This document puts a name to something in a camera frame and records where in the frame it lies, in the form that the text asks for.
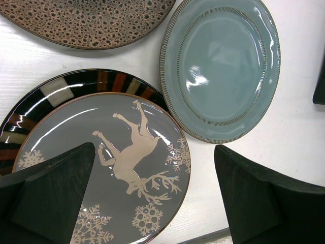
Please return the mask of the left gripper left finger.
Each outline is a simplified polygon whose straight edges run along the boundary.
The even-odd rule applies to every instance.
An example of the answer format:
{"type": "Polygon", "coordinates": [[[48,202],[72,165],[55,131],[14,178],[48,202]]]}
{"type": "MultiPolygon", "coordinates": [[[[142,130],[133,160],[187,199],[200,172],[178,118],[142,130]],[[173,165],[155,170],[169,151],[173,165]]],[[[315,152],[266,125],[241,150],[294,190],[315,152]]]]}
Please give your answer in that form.
{"type": "Polygon", "coordinates": [[[90,142],[1,177],[1,243],[69,243],[95,158],[90,142]]]}

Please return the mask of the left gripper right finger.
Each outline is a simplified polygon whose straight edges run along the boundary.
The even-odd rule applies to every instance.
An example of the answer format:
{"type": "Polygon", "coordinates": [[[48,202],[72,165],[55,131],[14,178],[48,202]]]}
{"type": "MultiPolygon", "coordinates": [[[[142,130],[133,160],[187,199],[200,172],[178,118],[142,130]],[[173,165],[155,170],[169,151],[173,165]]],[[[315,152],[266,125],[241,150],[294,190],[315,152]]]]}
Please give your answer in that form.
{"type": "Polygon", "coordinates": [[[324,243],[324,187],[217,145],[214,163],[233,243],[324,243]]]}

